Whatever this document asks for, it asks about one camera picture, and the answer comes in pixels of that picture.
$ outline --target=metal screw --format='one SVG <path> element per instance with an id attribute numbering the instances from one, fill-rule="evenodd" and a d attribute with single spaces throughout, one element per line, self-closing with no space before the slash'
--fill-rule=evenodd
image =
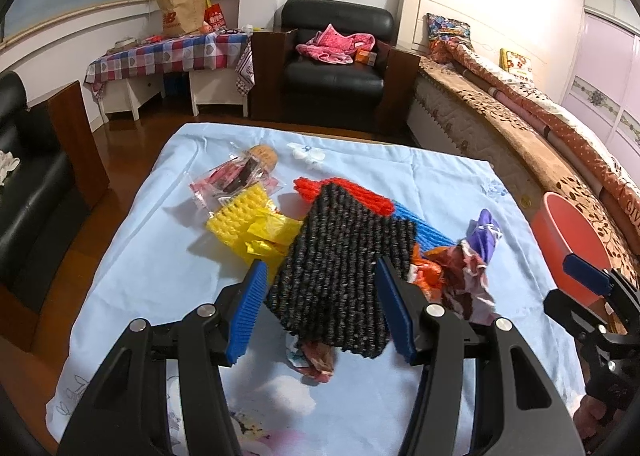
<path id="1" fill-rule="evenodd" d="M 504 317 L 500 317 L 500 319 L 496 319 L 495 325 L 498 329 L 502 331 L 509 331 L 513 328 L 513 323 L 509 321 L 509 319 L 505 319 Z"/>
<path id="2" fill-rule="evenodd" d="M 201 305 L 198 308 L 200 317 L 213 317 L 216 314 L 216 307 L 213 305 Z"/>
<path id="3" fill-rule="evenodd" d="M 432 317 L 442 317 L 444 315 L 444 308 L 440 305 L 429 305 L 425 310 Z"/>
<path id="4" fill-rule="evenodd" d="M 133 319 L 129 323 L 129 329 L 131 331 L 139 332 L 146 328 L 146 321 L 144 319 Z"/>

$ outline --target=pillow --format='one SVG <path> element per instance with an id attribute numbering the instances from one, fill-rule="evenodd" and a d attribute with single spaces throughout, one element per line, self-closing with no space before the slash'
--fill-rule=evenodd
<path id="1" fill-rule="evenodd" d="M 500 68 L 524 82 L 533 84 L 533 67 L 531 60 L 506 48 L 500 49 Z"/>
<path id="2" fill-rule="evenodd" d="M 429 58 L 433 61 L 453 61 L 447 43 L 460 43 L 470 50 L 474 49 L 471 44 L 471 28 L 467 23 L 428 13 L 427 24 L 429 26 Z"/>

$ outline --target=purple cloth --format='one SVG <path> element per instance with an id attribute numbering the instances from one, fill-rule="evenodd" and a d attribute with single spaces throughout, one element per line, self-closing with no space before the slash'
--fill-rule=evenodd
<path id="1" fill-rule="evenodd" d="M 487 209 L 482 209 L 476 222 L 476 228 L 471 231 L 466 240 L 469 242 L 469 246 L 484 259 L 484 262 L 489 264 L 501 238 L 500 224 L 494 220 Z"/>

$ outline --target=paper shopping bag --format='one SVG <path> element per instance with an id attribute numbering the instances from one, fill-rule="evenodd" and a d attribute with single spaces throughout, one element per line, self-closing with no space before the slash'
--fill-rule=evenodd
<path id="1" fill-rule="evenodd" d="M 202 26 L 207 0 L 158 0 L 158 7 L 162 11 L 162 33 L 179 38 Z"/>

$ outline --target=wooden armrest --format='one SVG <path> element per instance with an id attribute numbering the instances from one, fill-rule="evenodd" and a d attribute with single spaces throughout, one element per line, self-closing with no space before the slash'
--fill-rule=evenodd
<path id="1" fill-rule="evenodd" d="M 282 118 L 284 67 L 296 47 L 297 30 L 255 32 L 251 38 L 255 85 L 251 90 L 251 118 Z"/>
<path id="2" fill-rule="evenodd" d="M 374 113 L 379 132 L 392 135 L 406 122 L 419 66 L 420 56 L 415 52 L 378 42 L 374 68 L 385 80 L 382 101 Z"/>
<path id="3" fill-rule="evenodd" d="M 49 454 L 55 454 L 58 444 L 47 430 L 44 412 L 56 392 L 60 372 L 56 373 L 33 354 L 21 351 L 1 337 L 0 360 L 0 384 L 11 405 L 31 435 Z"/>
<path id="4" fill-rule="evenodd" d="M 0 336 L 28 352 L 38 325 L 38 314 L 23 305 L 0 283 Z"/>
<path id="5" fill-rule="evenodd" d="M 94 136 L 87 120 L 80 82 L 75 81 L 30 103 L 31 109 L 46 107 L 58 142 L 74 169 L 76 185 L 89 209 L 109 187 Z"/>

